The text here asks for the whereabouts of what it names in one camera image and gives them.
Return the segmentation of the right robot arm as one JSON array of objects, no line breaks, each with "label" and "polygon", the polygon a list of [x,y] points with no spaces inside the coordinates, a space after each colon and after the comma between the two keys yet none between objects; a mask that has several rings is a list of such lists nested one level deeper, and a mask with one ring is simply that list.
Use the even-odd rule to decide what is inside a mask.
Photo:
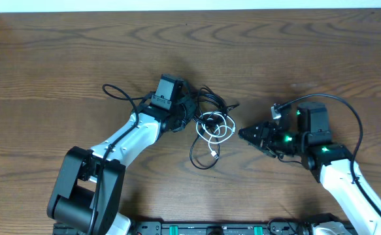
[{"label": "right robot arm", "polygon": [[300,164],[338,202],[358,234],[381,234],[381,199],[363,177],[354,155],[333,141],[329,115],[321,102],[297,106],[297,131],[290,131],[290,106],[273,106],[273,120],[239,130],[239,137],[259,151]]}]

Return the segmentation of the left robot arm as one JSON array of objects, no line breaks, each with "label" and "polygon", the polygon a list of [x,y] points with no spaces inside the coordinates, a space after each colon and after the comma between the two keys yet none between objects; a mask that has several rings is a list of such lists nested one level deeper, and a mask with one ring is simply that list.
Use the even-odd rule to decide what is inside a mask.
[{"label": "left robot arm", "polygon": [[90,149],[65,155],[47,216],[83,234],[127,234],[131,220],[119,213],[125,171],[166,132],[185,129],[196,105],[188,83],[162,74],[155,92],[134,104],[127,123]]}]

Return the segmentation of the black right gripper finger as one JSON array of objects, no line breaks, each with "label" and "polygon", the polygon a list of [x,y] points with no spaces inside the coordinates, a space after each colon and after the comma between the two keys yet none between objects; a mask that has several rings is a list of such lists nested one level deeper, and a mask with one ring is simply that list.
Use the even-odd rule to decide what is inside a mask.
[{"label": "black right gripper finger", "polygon": [[261,134],[263,129],[263,123],[259,122],[249,127],[241,128],[239,130],[239,135],[241,136],[254,136]]},{"label": "black right gripper finger", "polygon": [[246,141],[249,146],[252,146],[258,150],[261,149],[260,144],[261,144],[262,139],[260,137],[258,137],[257,134],[253,134],[250,131],[240,130],[238,133],[238,136],[242,140]]}]

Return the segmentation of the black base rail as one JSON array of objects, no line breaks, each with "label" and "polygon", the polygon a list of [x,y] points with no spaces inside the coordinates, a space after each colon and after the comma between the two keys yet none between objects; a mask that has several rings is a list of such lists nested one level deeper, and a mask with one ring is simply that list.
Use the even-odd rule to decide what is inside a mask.
[{"label": "black base rail", "polygon": [[132,221],[127,233],[130,235],[357,234],[351,223],[343,222],[330,213],[319,214],[303,221],[277,217],[255,223]]}]

